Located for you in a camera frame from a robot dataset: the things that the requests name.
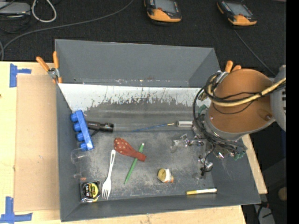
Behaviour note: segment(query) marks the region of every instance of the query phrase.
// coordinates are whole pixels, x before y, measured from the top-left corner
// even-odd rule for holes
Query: blue tape
[[[10,64],[10,79],[9,79],[9,87],[16,87],[17,86],[17,74],[31,74],[31,69],[20,69],[14,64]]]
[[[5,199],[5,214],[1,214],[0,223],[14,224],[15,222],[31,221],[32,213],[24,215],[14,214],[14,199],[7,196]]]
[[[85,151],[94,149],[92,138],[89,134],[89,130],[87,127],[87,123],[85,121],[84,115],[82,110],[78,110],[70,115],[70,119],[74,122],[73,129],[75,132],[79,132],[76,135],[76,138],[80,144],[80,148],[84,149]]]

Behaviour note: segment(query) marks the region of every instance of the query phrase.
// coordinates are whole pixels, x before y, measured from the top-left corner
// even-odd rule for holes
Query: plastic fork
[[[110,191],[111,191],[111,172],[112,172],[112,167],[113,167],[113,163],[114,163],[115,153],[116,153],[116,151],[113,149],[111,151],[111,156],[110,156],[108,177],[105,180],[103,187],[102,187],[102,198],[104,198],[104,199],[109,198]]]

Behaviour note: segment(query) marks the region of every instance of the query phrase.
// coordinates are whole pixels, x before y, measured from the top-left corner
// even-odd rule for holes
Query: electronic device
[[[257,18],[242,3],[236,1],[218,1],[217,7],[234,26],[252,26],[257,23]]]
[[[0,14],[6,16],[30,15],[30,5],[25,2],[8,2],[0,0]]]
[[[148,17],[157,25],[168,25],[182,20],[175,0],[144,0]]]

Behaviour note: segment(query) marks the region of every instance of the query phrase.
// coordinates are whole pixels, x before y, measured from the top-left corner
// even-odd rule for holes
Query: electrical wire
[[[238,36],[238,38],[243,42],[243,44],[248,48],[248,50],[263,64],[264,67],[266,67],[268,69],[268,71],[270,71],[274,76],[275,73],[253,52],[253,50],[246,44],[246,42],[240,37],[240,35],[237,33],[236,30],[234,30],[234,32],[236,33],[236,35]]]
[[[51,27],[51,28],[42,28],[42,29],[38,29],[38,30],[34,30],[34,31],[30,31],[30,32],[26,32],[24,34],[21,34],[15,38],[13,38],[12,40],[10,40],[8,43],[6,43],[3,47],[1,47],[1,51],[0,51],[0,55],[2,57],[2,61],[4,59],[4,56],[3,56],[3,53],[4,53],[4,50],[11,44],[13,43],[14,41],[16,41],[17,39],[23,37],[23,36],[26,36],[26,35],[29,35],[29,34],[32,34],[32,33],[35,33],[35,32],[41,32],[41,31],[47,31],[47,30],[52,30],[52,29],[56,29],[56,28],[65,28],[65,27],[69,27],[69,26],[75,26],[75,25],[81,25],[81,24],[85,24],[85,23],[89,23],[89,22],[92,22],[92,21],[98,21],[100,19],[104,19],[104,18],[107,18],[107,17],[110,17],[112,15],[115,15],[123,10],[125,10],[128,6],[131,5],[131,3],[133,2],[134,0],[131,0],[126,6],[124,6],[123,8],[121,8],[120,10],[114,12],[114,13],[111,13],[111,14],[108,14],[108,15],[105,15],[105,16],[102,16],[102,17],[98,17],[98,18],[95,18],[95,19],[91,19],[91,20],[87,20],[87,21],[81,21],[81,22],[75,22],[75,23],[71,23],[71,24],[65,24],[65,25],[61,25],[61,26],[55,26],[55,27]]]
[[[213,147],[212,149],[210,150],[210,152],[208,152],[208,154],[205,156],[205,159],[204,159],[204,162],[203,162],[203,167],[200,169],[201,170],[201,175],[203,176],[205,174],[205,172],[210,172],[211,170],[206,170],[206,158],[214,151],[216,145],[215,144],[212,144]]]
[[[217,75],[214,75],[212,77],[212,80],[215,80],[217,78]],[[236,106],[236,105],[242,105],[245,104],[247,102],[251,102],[254,101],[262,96],[265,96],[267,94],[270,94],[271,92],[273,92],[275,89],[277,89],[280,85],[284,85],[286,84],[286,78],[282,78],[281,80],[279,80],[278,82],[274,83],[272,86],[258,92],[258,93],[254,93],[253,95],[249,96],[249,97],[245,97],[245,98],[240,98],[240,99],[234,99],[234,100],[225,100],[223,98],[219,98],[216,97],[213,92],[214,92],[214,87],[211,85],[212,82],[211,80],[207,81],[209,84],[205,86],[205,93],[206,95],[211,99],[211,101],[219,106],[223,106],[223,107],[232,107],[232,106]]]
[[[221,114],[238,114],[238,113],[241,113],[241,112],[243,112],[244,110],[246,110],[246,109],[252,104],[252,102],[253,102],[253,101],[249,102],[249,104],[247,104],[247,105],[246,105],[243,109],[241,109],[240,111],[230,112],[230,113],[224,113],[224,112],[220,111],[220,110],[215,106],[215,104],[214,104],[213,102],[212,102],[212,104],[213,104],[214,109],[215,109],[216,111],[218,111],[219,113],[221,113]]]
[[[8,7],[8,6],[11,5],[12,3],[14,3],[14,1],[16,1],[16,0],[12,0],[11,2],[9,2],[9,3],[5,4],[4,6],[0,7],[0,10],[4,9],[4,8],[6,8],[6,7]]]
[[[12,17],[11,15],[0,15],[0,30],[2,30],[6,34],[20,33],[32,26],[32,24],[30,23],[31,18],[32,16],[24,14],[17,17]]]
[[[98,132],[99,132],[99,130],[95,130],[95,131],[93,131],[93,133],[90,135],[90,137],[96,135]]]
[[[1,48],[1,50],[3,51],[3,52],[1,53],[1,60],[3,61],[3,60],[4,60],[4,47],[3,47],[3,44],[2,44],[1,41],[0,41],[0,48]]]
[[[53,4],[50,2],[50,0],[46,0],[47,3],[50,5],[50,7],[52,8],[53,12],[54,12],[54,16],[52,19],[50,20],[43,20],[41,18],[39,18],[36,14],[35,14],[35,6],[36,6],[36,3],[37,3],[38,0],[34,0],[33,3],[32,3],[32,6],[31,6],[31,12],[32,12],[32,15],[38,20],[38,21],[41,21],[41,22],[53,22],[55,21],[55,19],[57,18],[57,12],[56,12],[56,9],[54,8]]]
[[[200,89],[200,91],[197,93],[196,97],[199,96],[199,94],[202,92],[203,89],[204,89],[204,88],[201,88],[201,89]],[[211,135],[210,133],[208,133],[208,132],[206,131],[206,129],[204,128],[204,126],[203,126],[203,124],[202,124],[203,121],[201,120],[200,115],[199,115],[198,117],[196,117],[196,115],[195,115],[196,100],[197,100],[197,98],[195,98],[195,99],[194,99],[194,102],[193,102],[193,117],[194,117],[194,122],[197,123],[197,125],[198,125],[198,127],[199,127],[199,131],[202,132],[202,133],[204,134],[205,138],[206,138],[209,142],[211,142],[211,143],[213,143],[213,144],[215,144],[215,145],[219,145],[220,143],[225,143],[225,144],[230,145],[230,146],[232,146],[232,147],[234,147],[234,146],[239,146],[239,147],[241,147],[241,148],[244,149],[244,146],[239,145],[239,144],[237,144],[236,142],[229,141],[229,140],[225,140],[225,139],[222,139],[222,138],[220,138],[220,137],[218,137],[218,136]]]
[[[165,127],[165,126],[170,126],[170,125],[175,125],[175,123],[155,125],[155,126],[150,126],[150,127],[146,127],[146,128],[134,129],[134,130],[132,130],[132,132],[145,131],[148,129],[160,128],[160,127]]]

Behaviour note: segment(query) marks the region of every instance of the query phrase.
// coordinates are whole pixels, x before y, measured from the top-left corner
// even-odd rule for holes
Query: green stick
[[[140,152],[140,153],[142,153],[142,151],[143,151],[143,146],[144,146],[144,143],[142,143],[142,144],[140,145],[140,147],[139,147],[139,152]],[[130,176],[131,176],[131,173],[132,173],[132,171],[133,171],[133,169],[134,169],[134,167],[135,167],[135,164],[137,163],[137,160],[138,160],[137,158],[134,158],[134,161],[133,161],[133,163],[132,163],[132,165],[131,165],[131,168],[130,168],[130,170],[129,170],[127,176],[126,176],[126,180],[125,180],[125,183],[124,183],[124,184],[126,184],[126,182],[129,180],[129,178],[130,178]]]

